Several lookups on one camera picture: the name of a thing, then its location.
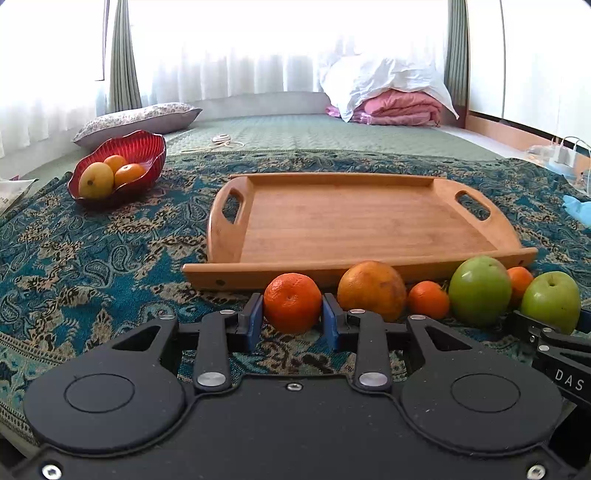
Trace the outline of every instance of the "green apple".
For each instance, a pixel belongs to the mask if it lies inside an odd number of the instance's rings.
[[[454,316],[467,325],[496,322],[511,299],[511,279],[501,262],[491,257],[466,260],[453,274],[448,289]]]
[[[520,311],[570,335],[577,326],[581,312],[579,287],[564,272],[542,273],[527,287]]]

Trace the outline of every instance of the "pillow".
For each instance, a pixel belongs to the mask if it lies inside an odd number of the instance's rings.
[[[365,100],[377,97],[388,89],[402,92],[422,90],[458,118],[449,92],[432,65],[369,54],[343,57],[330,67],[321,85],[345,122],[353,117],[355,109]]]
[[[173,102],[108,113],[88,122],[72,141],[76,145],[94,150],[110,138],[123,137],[136,130],[168,134],[188,127],[201,110],[186,103]]]

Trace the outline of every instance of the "blue gripper pad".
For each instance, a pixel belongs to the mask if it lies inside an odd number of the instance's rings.
[[[256,302],[255,307],[252,309],[252,314],[248,319],[248,333],[246,338],[248,341],[248,351],[252,352],[256,348],[257,343],[261,339],[261,327],[262,327],[262,295]]]
[[[339,334],[336,331],[336,316],[324,296],[322,297],[322,326],[324,337],[331,350],[337,349]]]

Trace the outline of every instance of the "folded comforter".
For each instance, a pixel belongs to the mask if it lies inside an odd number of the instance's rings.
[[[389,89],[359,105],[351,120],[367,125],[438,124],[443,105],[425,92],[400,92]],[[328,106],[326,113],[340,117],[337,107]]]

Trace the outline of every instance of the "cable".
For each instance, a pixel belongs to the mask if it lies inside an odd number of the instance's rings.
[[[205,145],[203,147],[196,147],[196,148],[189,148],[187,150],[181,150],[181,153],[202,153],[202,152],[211,152],[217,148],[242,148],[244,147],[244,143],[239,142],[238,140],[232,140],[232,137],[228,134],[219,134],[213,137],[210,140],[209,145]]]

